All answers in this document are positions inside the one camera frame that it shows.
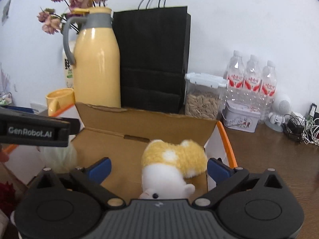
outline plastic water bottle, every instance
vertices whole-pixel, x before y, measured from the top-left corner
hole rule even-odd
[[[261,69],[259,67],[258,58],[254,55],[250,56],[244,73],[244,85],[242,91],[242,102],[245,105],[258,107],[258,92],[261,84]]]
[[[260,120],[259,123],[264,123],[265,118],[269,113],[269,110],[273,103],[273,95],[276,90],[277,76],[275,70],[275,64],[268,60],[267,65],[263,68],[261,74],[262,82],[260,88]]]
[[[239,91],[244,83],[245,66],[242,62],[242,55],[239,51],[234,51],[234,56],[230,59],[227,65],[227,77],[229,85],[227,87],[229,99],[232,101],[240,100]]]

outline plush toy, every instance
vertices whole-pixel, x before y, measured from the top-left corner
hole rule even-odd
[[[140,199],[187,199],[195,186],[184,178],[206,171],[204,149],[192,140],[180,145],[153,140],[142,155],[142,188]]]

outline cardboard box flap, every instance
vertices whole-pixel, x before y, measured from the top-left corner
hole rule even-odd
[[[112,111],[77,103],[76,107],[87,129],[122,135],[129,139],[162,139],[179,144],[192,139],[204,146],[214,130],[216,121],[196,119],[185,115],[164,114],[126,109]]]

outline yellow thermos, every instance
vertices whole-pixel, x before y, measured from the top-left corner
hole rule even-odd
[[[76,102],[121,107],[120,51],[112,29],[111,9],[106,7],[76,8],[63,29],[65,54],[73,65]],[[69,29],[82,24],[74,54],[69,48]]]

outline gray thermos handle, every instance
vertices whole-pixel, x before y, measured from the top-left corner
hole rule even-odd
[[[85,24],[87,21],[86,17],[71,17],[69,18],[66,23],[65,26],[63,28],[63,47],[64,47],[64,52],[65,55],[68,59],[68,61],[70,62],[70,64],[75,65],[75,58],[73,53],[70,50],[69,47],[69,29],[71,27],[71,24],[73,23],[82,23]]]

